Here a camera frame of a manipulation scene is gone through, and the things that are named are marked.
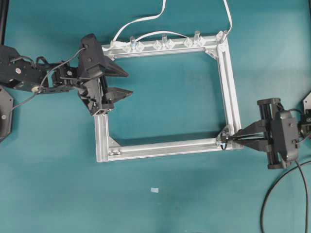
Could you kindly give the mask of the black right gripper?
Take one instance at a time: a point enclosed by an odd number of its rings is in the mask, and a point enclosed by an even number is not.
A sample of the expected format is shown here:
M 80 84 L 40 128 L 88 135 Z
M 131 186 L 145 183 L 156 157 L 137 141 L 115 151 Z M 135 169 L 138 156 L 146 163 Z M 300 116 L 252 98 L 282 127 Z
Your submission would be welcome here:
M 296 118 L 290 110 L 284 109 L 280 98 L 258 100 L 257 105 L 262 120 L 240 129 L 234 134 L 234 138 L 263 133 L 265 139 L 242 139 L 234 142 L 267 152 L 269 169 L 287 168 L 298 159 L 299 133 Z

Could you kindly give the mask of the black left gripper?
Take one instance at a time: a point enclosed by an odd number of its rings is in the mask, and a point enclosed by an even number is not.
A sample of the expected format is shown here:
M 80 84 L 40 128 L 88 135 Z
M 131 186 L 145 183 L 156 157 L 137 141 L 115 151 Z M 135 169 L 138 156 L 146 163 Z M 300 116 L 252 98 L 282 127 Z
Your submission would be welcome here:
M 103 54 L 95 34 L 81 39 L 83 51 L 78 62 L 78 97 L 91 116 L 104 114 L 113 104 L 133 94 L 133 91 L 108 87 L 105 76 L 128 77 L 128 73 Z

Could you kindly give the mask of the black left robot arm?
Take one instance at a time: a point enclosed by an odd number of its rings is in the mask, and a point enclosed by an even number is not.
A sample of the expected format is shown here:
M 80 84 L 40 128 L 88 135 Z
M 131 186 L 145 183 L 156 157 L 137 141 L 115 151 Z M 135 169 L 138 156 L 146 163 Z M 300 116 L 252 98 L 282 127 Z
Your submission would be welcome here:
M 78 58 L 77 67 L 70 66 L 70 61 L 48 63 L 44 57 L 33 61 L 15 48 L 1 45 L 0 83 L 36 95 L 76 89 L 92 116 L 106 114 L 114 103 L 132 95 L 130 90 L 107 85 L 106 77 L 128 77 L 128 73 L 104 55 L 94 34 L 81 39 L 73 57 Z

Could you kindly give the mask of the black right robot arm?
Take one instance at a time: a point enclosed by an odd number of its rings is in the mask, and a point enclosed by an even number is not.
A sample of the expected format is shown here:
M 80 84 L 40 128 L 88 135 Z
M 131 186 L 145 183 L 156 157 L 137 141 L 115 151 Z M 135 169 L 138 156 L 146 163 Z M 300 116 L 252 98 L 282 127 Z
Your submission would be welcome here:
M 239 130 L 229 139 L 239 145 L 267 153 L 268 168 L 287 168 L 298 158 L 300 138 L 311 136 L 311 111 L 300 113 L 300 121 L 285 110 L 280 98 L 257 101 L 261 119 Z

